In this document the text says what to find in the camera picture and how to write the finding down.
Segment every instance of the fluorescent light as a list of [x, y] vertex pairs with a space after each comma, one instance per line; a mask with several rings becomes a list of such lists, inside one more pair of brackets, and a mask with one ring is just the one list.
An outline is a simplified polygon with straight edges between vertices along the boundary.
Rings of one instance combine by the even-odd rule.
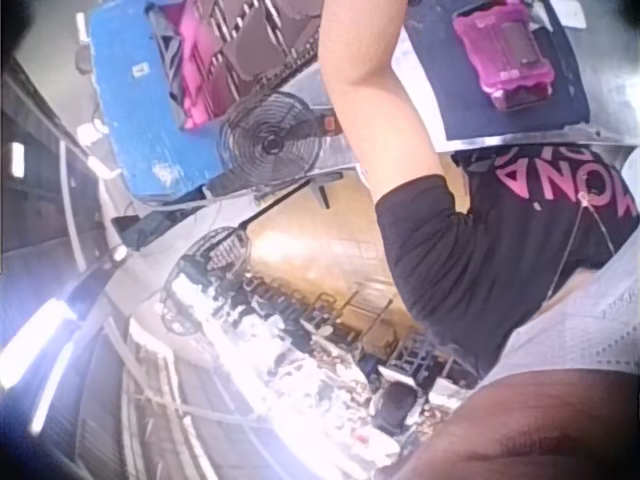
[[75, 318], [69, 306], [57, 298], [49, 300], [33, 314], [0, 353], [0, 383], [5, 390], [20, 381], [60, 325]]
[[112, 258], [116, 262], [121, 262], [122, 260], [125, 259], [128, 253], [129, 253], [129, 249], [127, 247], [125, 247], [124, 245], [118, 245], [113, 251]]
[[53, 400], [53, 396], [55, 395], [56, 390], [58, 389], [58, 384], [62, 379], [62, 375], [67, 369], [69, 360], [71, 360], [72, 353], [73, 342], [69, 342], [64, 346], [62, 352], [60, 352], [60, 355], [58, 355], [56, 363], [53, 365], [51, 375], [49, 375], [47, 384], [44, 386], [44, 391], [42, 392], [42, 396], [40, 397], [40, 401], [38, 402], [36, 413], [31, 420], [31, 425], [29, 425], [29, 431], [32, 435], [38, 435], [42, 431], [44, 421], [47, 418], [47, 413], [49, 413], [51, 401]]
[[11, 142], [11, 175], [24, 178], [24, 145]]
[[102, 178], [103, 180], [111, 180], [112, 178], [117, 177], [118, 174], [122, 171], [122, 169], [120, 168], [117, 168], [116, 170], [113, 170], [113, 171], [109, 170], [104, 163], [102, 163], [93, 155], [89, 156], [89, 159], [87, 160], [87, 165], [91, 170], [93, 170], [93, 173], [95, 173], [98, 177]]
[[87, 33], [87, 22], [84, 13], [76, 13], [76, 28], [78, 29], [78, 40], [80, 43], [89, 43], [89, 34]]

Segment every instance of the sticker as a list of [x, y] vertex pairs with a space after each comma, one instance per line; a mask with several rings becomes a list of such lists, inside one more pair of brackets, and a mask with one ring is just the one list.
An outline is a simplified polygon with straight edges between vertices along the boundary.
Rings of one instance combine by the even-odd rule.
[[584, 10], [577, 0], [551, 0], [551, 5], [562, 26], [580, 30], [587, 28]]
[[147, 62], [134, 65], [134, 67], [131, 69], [131, 73], [133, 73], [133, 76], [136, 78], [145, 76], [147, 73], [149, 73], [149, 71], [150, 71], [150, 68]]

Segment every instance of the pink plastic case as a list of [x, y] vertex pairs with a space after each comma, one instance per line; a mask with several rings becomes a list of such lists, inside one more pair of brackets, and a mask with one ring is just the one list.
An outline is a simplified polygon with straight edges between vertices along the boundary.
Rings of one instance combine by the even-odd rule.
[[489, 7], [453, 20], [482, 90], [503, 111], [546, 100], [555, 72], [529, 31], [527, 8], [521, 3]]

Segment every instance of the white mesh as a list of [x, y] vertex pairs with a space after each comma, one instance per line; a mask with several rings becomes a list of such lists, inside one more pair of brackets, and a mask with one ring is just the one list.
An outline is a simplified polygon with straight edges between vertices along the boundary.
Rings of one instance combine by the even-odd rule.
[[610, 370], [640, 375], [638, 232], [591, 282], [516, 330], [482, 386], [541, 370]]

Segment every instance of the metal table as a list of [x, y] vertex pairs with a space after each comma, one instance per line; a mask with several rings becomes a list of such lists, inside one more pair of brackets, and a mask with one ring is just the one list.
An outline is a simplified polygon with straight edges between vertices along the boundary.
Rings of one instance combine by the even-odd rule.
[[[402, 31], [393, 68], [424, 121], [438, 152], [525, 143], [586, 143], [616, 146], [640, 144], [640, 49], [638, 33], [616, 15], [608, 2], [580, 0], [587, 20], [584, 30], [567, 29], [580, 65], [591, 107], [589, 124], [559, 131], [517, 133], [451, 141], [445, 134], [438, 102], [406, 31]], [[304, 98], [312, 106], [330, 101], [318, 65], [313, 65], [283, 90]], [[313, 173], [325, 173], [357, 164], [344, 136], [325, 141]]]

